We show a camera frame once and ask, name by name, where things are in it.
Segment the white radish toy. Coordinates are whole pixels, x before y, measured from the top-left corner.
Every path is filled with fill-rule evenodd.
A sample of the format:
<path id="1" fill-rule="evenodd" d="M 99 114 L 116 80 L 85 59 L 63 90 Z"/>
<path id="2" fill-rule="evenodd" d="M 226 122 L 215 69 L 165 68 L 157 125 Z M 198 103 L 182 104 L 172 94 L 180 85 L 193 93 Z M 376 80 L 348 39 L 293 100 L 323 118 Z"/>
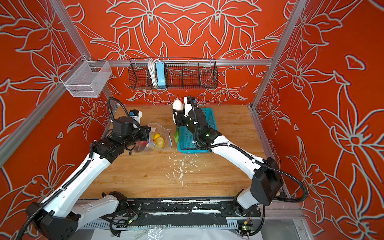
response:
<path id="1" fill-rule="evenodd" d="M 184 107 L 183 107 L 183 103 L 180 100 L 175 100 L 173 103 L 173 121 L 174 121 L 175 125 L 177 126 L 175 134 L 174 134 L 174 140 L 175 140 L 176 144 L 178 144 L 179 140 L 180 140 L 180 127 L 177 124 L 178 112 L 183 113 Z"/>

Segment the clear zip top bag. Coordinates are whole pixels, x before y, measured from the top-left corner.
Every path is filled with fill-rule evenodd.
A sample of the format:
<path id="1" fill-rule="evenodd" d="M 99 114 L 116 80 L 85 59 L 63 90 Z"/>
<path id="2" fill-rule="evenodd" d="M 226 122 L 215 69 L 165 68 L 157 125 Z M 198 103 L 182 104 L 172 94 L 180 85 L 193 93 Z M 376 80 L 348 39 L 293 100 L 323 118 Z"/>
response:
<path id="1" fill-rule="evenodd" d="M 150 138 L 146 142 L 138 142 L 134 152 L 140 153 L 152 150 L 169 151 L 172 148 L 171 130 L 156 123 L 149 123 Z"/>

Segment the yellow potato toy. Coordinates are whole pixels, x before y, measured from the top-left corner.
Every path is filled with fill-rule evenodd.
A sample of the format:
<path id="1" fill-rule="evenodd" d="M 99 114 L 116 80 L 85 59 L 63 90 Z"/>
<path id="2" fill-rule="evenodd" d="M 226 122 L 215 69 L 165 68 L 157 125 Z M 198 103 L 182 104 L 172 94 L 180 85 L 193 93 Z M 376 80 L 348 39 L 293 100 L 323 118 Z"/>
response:
<path id="1" fill-rule="evenodd" d="M 163 148 L 164 145 L 165 145 L 165 140 L 163 137 L 159 137 L 158 139 L 155 140 L 155 144 L 159 147 L 159 148 Z"/>

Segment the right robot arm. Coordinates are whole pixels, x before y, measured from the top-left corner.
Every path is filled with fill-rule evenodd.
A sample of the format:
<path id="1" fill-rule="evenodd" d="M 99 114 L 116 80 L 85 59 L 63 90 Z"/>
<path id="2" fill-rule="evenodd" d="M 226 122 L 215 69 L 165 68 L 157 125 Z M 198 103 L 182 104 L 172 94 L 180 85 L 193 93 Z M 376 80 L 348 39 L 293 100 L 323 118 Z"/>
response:
<path id="1" fill-rule="evenodd" d="M 240 215 L 243 215 L 251 207 L 261 205 L 262 218 L 255 230 L 246 226 L 240 227 L 237 231 L 240 236 L 249 238 L 261 231 L 265 222 L 266 206 L 270 205 L 273 200 L 300 203 L 307 199 L 309 191 L 306 185 L 293 175 L 280 170 L 275 159 L 257 157 L 233 144 L 221 132 L 210 127 L 206 115 L 198 107 L 193 97 L 187 96 L 184 101 L 174 101 L 172 112 L 175 125 L 185 127 L 192 133 L 192 143 L 197 149 L 207 150 L 225 158 L 251 179 L 251 187 L 238 193 L 234 207 Z M 287 177 L 299 185 L 303 192 L 301 197 L 282 198 L 277 196 L 277 192 L 283 186 L 283 177 Z"/>

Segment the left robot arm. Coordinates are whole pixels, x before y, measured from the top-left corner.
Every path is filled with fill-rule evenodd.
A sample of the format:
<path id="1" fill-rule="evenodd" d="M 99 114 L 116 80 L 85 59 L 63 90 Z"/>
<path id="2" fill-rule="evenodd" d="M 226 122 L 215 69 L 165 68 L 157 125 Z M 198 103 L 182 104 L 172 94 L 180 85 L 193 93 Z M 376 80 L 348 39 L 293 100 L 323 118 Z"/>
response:
<path id="1" fill-rule="evenodd" d="M 134 216 L 127 197 L 111 192 L 99 200 L 81 207 L 76 202 L 96 177 L 125 151 L 132 152 L 138 142 L 149 141 L 151 128 L 141 125 L 142 112 L 124 110 L 125 116 L 115 118 L 108 98 L 113 129 L 99 141 L 90 144 L 90 150 L 80 166 L 41 203 L 32 203 L 26 209 L 27 221 L 17 235 L 21 240 L 30 225 L 49 240 L 69 240 L 84 225 L 104 219 L 111 227 L 129 225 Z"/>

